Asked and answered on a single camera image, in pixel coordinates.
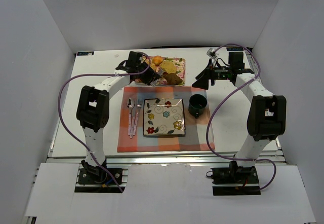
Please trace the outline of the yellow bread slice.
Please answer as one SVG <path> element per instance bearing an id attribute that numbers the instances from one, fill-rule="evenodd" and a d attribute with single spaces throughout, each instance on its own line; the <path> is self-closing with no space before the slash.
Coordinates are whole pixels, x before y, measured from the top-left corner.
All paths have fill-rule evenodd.
<path id="1" fill-rule="evenodd" d="M 164 69 L 166 71 L 166 73 L 176 73 L 177 68 L 174 65 L 173 62 L 169 61 L 169 60 L 165 60 L 163 61 L 160 65 L 159 65 L 160 69 Z"/>

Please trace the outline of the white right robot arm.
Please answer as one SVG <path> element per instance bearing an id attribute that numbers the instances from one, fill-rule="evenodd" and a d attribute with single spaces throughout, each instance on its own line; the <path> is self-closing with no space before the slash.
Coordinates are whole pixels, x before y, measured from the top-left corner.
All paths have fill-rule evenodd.
<path id="1" fill-rule="evenodd" d="M 216 50 L 209 49 L 207 55 L 210 58 L 208 64 L 196 76 L 192 86 L 207 90 L 216 80 L 228 80 L 249 100 L 248 136 L 231 161 L 235 161 L 238 167 L 251 168 L 263 149 L 284 134 L 287 100 L 267 90 L 258 80 L 258 74 L 245 67 L 243 51 L 230 51 L 228 63 L 224 66 L 219 64 Z"/>

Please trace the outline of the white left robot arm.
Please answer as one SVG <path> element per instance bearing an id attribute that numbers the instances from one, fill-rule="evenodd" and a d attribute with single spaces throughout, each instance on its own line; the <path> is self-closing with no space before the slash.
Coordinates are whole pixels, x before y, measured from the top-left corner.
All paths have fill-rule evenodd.
<path id="1" fill-rule="evenodd" d="M 114 75 L 95 86 L 82 88 L 76 118 L 85 134 L 86 146 L 90 149 L 86 159 L 82 161 L 85 170 L 97 174 L 100 166 L 106 167 L 103 129 L 109 120 L 110 99 L 135 80 L 153 86 L 164 73 L 163 70 L 157 72 L 149 62 L 146 54 L 131 51 L 128 59 L 115 68 Z"/>

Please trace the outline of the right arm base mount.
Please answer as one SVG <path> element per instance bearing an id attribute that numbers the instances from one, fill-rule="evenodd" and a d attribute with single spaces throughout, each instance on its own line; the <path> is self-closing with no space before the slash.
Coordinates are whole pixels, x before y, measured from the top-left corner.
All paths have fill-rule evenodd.
<path id="1" fill-rule="evenodd" d="M 260 195 L 259 179 L 256 168 L 239 167 L 231 161 L 228 167 L 211 168 L 206 178 L 212 180 L 214 196 L 251 196 Z"/>

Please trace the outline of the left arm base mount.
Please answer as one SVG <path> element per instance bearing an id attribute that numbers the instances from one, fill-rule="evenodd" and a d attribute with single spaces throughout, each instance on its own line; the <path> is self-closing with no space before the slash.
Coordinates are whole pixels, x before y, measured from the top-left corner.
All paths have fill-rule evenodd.
<path id="1" fill-rule="evenodd" d="M 127 183 L 127 170 L 122 168 L 107 168 L 122 190 Z M 111 175 L 99 166 L 89 165 L 85 160 L 81 161 L 78 171 L 75 193 L 117 193 L 121 191 Z"/>

